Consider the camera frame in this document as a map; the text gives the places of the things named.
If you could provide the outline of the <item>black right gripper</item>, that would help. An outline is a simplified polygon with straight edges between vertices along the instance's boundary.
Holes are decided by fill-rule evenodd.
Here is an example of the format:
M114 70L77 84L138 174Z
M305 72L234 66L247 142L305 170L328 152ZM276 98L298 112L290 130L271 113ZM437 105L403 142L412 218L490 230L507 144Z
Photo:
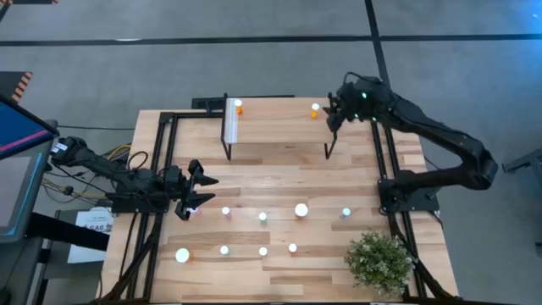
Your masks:
M344 81L337 91L338 105L331 103L323 107L328 114L327 126L331 132L340 129L343 122L357 119L364 121L374 116L373 91L375 80Z

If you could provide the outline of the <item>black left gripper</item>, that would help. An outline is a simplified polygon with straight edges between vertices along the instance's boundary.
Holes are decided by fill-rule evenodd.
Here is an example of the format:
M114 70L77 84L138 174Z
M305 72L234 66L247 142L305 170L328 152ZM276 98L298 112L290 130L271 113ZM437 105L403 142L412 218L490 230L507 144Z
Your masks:
M188 220L190 218L193 207L199 207L215 197L214 193L198 194L192 192L192 181L200 186L210 186L219 183L219 180L204 174L204 168L197 159L190 161L188 172L188 177L182 174L182 170L179 172L177 189L180 194L177 196L179 201L174 212L181 220Z

